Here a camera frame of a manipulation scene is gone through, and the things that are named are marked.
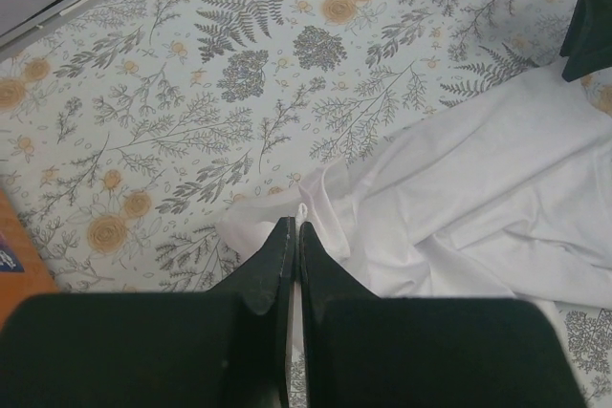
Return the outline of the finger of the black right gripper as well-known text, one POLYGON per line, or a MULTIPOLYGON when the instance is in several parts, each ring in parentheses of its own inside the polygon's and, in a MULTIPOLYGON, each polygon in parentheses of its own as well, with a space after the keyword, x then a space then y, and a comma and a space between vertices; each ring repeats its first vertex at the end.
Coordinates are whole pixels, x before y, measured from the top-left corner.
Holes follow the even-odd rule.
POLYGON ((559 54, 566 82, 611 67, 611 0, 577 1, 559 54))

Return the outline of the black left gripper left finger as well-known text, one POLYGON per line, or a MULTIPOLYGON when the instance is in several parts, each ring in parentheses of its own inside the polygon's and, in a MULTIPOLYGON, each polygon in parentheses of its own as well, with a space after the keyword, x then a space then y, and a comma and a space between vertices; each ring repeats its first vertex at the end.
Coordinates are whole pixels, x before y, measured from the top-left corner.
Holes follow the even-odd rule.
POLYGON ((50 293, 1 331, 5 407, 285 407, 295 221, 200 292, 50 293))

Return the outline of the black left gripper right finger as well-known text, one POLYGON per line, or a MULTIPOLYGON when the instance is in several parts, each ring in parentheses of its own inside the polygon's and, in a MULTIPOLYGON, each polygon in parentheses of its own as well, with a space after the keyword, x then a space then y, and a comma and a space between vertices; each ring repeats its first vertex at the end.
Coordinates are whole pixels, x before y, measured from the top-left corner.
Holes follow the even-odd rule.
POLYGON ((540 310, 510 298, 380 298, 299 234, 313 407, 581 407, 540 310))

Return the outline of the white t shirt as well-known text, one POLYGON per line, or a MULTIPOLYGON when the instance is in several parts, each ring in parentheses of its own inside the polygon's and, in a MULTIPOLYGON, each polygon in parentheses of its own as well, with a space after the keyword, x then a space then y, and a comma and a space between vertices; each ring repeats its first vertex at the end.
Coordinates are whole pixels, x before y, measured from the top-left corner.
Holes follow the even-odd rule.
POLYGON ((287 215, 379 296, 535 303, 587 404, 610 405, 611 117, 557 66, 416 123, 361 168, 233 204, 216 229, 247 258, 287 215))

